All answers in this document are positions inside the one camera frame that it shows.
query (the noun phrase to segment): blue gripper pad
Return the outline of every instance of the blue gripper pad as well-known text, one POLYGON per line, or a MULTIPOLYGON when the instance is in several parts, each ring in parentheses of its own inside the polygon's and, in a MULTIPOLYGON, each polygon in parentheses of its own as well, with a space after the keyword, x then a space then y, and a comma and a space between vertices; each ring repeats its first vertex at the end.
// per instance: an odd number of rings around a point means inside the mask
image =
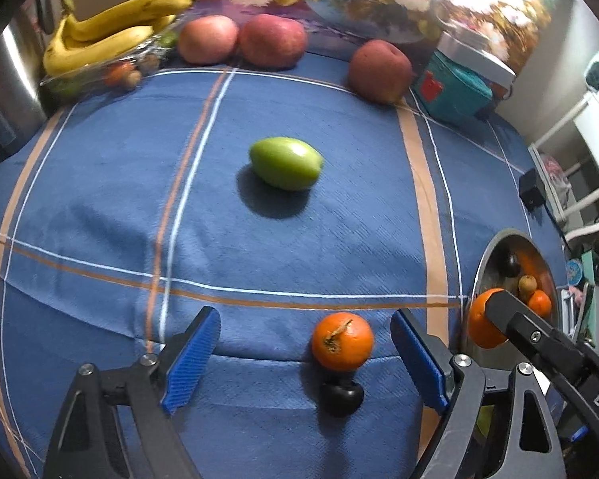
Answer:
POLYGON ((425 337, 427 343, 436 346, 434 349, 440 353, 441 359, 445 359, 447 354, 448 359, 445 363, 448 363, 448 369, 451 369, 452 355, 437 337, 420 334, 414 326, 418 327, 419 324, 412 313, 406 309, 397 310, 390 321, 390 336, 424 405, 435 409, 441 416, 448 408, 447 380, 422 338, 425 337))
POLYGON ((570 440, 570 443, 576 443, 579 440, 583 439, 583 437, 589 432, 588 427, 586 427, 585 425, 582 425, 581 427, 579 427, 579 429, 577 429, 572 436, 570 436, 568 439, 570 440))
POLYGON ((218 342, 221 327, 218 311, 205 306, 186 331, 173 336, 160 353, 159 383, 164 387, 161 405, 168 414, 191 400, 218 342))

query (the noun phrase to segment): blue tablecloth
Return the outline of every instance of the blue tablecloth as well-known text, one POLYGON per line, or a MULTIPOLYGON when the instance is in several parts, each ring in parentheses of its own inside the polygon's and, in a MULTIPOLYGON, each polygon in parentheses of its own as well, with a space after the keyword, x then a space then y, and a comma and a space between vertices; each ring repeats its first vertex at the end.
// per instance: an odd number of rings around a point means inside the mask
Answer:
POLYGON ((410 306, 456 344, 460 304, 502 228, 532 236, 557 284, 564 261, 550 221, 518 199, 532 161, 509 124, 455 131, 412 95, 372 105, 345 89, 346 71, 311 54, 283 73, 164 70, 61 110, 0 165, 0 446, 14 464, 42 474, 79 364, 126 366, 212 305, 220 342, 174 417, 206 479, 407 476, 431 422, 390 315, 410 306), (272 136, 323 154, 310 193, 251 173, 249 146, 272 136), (307 350, 334 310, 375 332, 357 375, 366 399, 344 421, 318 415, 307 350))

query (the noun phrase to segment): red apple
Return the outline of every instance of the red apple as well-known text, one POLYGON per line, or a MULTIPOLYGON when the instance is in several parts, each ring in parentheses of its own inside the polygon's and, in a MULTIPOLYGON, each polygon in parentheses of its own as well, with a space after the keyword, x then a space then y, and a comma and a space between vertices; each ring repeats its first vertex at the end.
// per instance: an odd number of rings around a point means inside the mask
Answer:
POLYGON ((409 59, 393 44, 372 40, 357 49, 348 68, 350 87, 364 99, 395 104, 415 75, 409 59))
POLYGON ((221 63, 235 51, 239 33, 238 25, 227 16, 205 16, 182 28, 177 50, 191 64, 221 63))
POLYGON ((295 20, 259 14, 240 31, 240 50, 249 63, 262 68, 290 68, 308 46, 303 25, 295 20))

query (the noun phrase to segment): stainless steel appliance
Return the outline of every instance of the stainless steel appliance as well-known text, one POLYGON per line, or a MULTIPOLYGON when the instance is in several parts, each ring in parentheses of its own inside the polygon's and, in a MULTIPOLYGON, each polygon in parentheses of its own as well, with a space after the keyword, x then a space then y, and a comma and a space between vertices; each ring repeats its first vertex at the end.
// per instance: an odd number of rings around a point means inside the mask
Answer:
MULTIPOLYGON (((50 0, 35 0, 38 27, 53 32, 50 0)), ((0 34, 0 144, 20 150, 48 118, 40 92, 44 45, 29 15, 18 7, 0 34)))

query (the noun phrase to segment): tangerine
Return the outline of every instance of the tangerine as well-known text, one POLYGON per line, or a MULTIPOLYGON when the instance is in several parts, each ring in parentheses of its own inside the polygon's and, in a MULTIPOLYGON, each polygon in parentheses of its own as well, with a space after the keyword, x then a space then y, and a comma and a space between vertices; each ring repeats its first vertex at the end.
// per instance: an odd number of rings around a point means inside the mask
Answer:
POLYGON ((533 310, 540 317, 546 319, 553 311, 553 303, 546 292, 543 290, 537 290, 530 297, 530 300, 528 301, 528 308, 533 310))
POLYGON ((134 69, 135 67, 130 61, 114 64, 107 69, 104 84, 109 87, 118 86, 134 69))
POLYGON ((491 288, 477 296, 470 305, 468 312, 468 336, 479 347, 492 349, 506 342, 507 338, 485 315, 486 302, 495 292, 503 288, 491 288))
POLYGON ((315 326, 311 339, 314 357, 331 371, 355 371, 371 356, 373 332, 354 313, 333 313, 315 326))

